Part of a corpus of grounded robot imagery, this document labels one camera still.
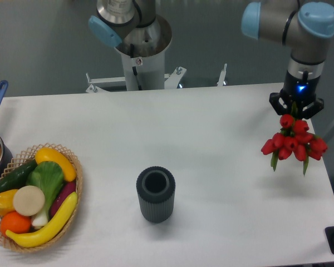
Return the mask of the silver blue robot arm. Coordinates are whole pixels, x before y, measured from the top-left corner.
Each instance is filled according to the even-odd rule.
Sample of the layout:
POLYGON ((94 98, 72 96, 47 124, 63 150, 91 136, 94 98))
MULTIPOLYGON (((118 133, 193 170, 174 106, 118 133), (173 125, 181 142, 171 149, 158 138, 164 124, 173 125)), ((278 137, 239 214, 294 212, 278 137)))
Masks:
POLYGON ((309 119, 324 101, 316 96, 334 36, 334 6, 325 2, 261 1, 244 10, 241 30, 245 36, 280 43, 291 49, 282 89, 269 102, 278 115, 309 119))

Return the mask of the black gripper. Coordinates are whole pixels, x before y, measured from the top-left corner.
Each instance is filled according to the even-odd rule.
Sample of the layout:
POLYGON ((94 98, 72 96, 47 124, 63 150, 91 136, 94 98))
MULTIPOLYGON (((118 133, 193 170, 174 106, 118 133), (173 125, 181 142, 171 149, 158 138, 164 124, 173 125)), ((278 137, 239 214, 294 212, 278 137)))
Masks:
POLYGON ((324 100, 316 98, 319 80, 320 76, 309 79, 308 75, 307 78, 301 75, 301 78, 298 78, 287 71, 282 90, 272 92, 269 95, 269 103, 280 116, 290 114, 294 102, 298 107, 302 105, 301 118, 308 120, 324 108, 324 100))

